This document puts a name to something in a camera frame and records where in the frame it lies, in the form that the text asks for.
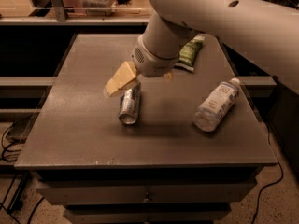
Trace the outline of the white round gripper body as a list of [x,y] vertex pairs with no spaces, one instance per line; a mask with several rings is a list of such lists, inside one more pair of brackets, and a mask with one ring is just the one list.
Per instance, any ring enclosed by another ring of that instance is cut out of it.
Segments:
[[161,77],[168,73],[178,61],[181,39],[173,35],[158,38],[149,45],[149,38],[140,35],[132,51],[132,61],[144,77]]

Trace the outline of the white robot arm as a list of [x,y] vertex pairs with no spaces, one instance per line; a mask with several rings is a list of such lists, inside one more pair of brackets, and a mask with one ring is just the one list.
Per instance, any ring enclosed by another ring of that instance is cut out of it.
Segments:
[[131,60],[106,84],[115,96],[137,77],[161,77],[199,33],[217,37],[294,92],[299,92],[299,11],[263,0],[149,0],[153,12]]

